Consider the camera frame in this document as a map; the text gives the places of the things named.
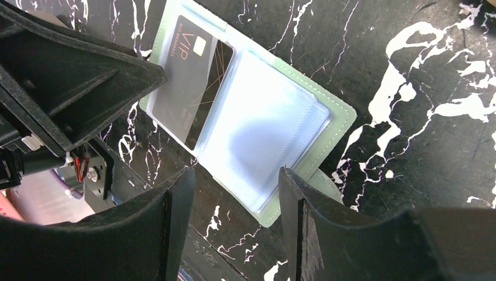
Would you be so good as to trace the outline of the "black credit card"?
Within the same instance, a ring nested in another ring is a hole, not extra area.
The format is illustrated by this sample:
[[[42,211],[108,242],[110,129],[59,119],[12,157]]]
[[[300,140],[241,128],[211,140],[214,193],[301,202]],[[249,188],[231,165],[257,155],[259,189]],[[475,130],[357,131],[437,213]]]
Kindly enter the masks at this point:
[[[147,111],[194,150],[225,78],[234,49],[180,15],[161,64],[168,81],[152,93]]]

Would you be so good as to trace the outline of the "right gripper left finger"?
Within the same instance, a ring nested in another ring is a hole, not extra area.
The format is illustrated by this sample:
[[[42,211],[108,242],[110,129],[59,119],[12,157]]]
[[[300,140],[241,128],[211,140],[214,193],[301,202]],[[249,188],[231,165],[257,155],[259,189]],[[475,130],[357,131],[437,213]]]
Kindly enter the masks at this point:
[[[79,222],[1,218],[2,280],[176,280],[195,170]]]

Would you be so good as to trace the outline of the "mint green card holder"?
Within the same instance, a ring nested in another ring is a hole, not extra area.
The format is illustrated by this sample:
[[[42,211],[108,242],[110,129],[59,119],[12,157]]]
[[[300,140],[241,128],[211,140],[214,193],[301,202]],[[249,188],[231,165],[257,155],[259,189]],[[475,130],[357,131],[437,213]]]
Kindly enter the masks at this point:
[[[305,180],[319,169],[356,120],[355,110],[284,60],[194,1],[168,1],[151,52],[161,60],[182,15],[230,45],[234,55],[194,150],[149,115],[212,178],[268,228],[280,216],[278,172]]]

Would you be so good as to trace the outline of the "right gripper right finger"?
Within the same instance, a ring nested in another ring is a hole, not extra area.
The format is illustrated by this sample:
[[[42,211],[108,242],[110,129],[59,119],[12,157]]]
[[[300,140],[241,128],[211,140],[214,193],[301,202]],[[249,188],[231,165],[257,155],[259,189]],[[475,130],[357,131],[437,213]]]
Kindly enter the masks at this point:
[[[414,208],[378,221],[278,176],[291,280],[494,280],[495,211]]]

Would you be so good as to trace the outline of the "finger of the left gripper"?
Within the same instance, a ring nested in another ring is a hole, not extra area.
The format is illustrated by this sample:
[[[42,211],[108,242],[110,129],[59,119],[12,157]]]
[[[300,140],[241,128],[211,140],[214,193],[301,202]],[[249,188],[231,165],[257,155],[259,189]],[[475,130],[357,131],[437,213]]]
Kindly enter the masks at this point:
[[[125,47],[1,3],[1,147],[55,155],[87,142],[167,81]]]

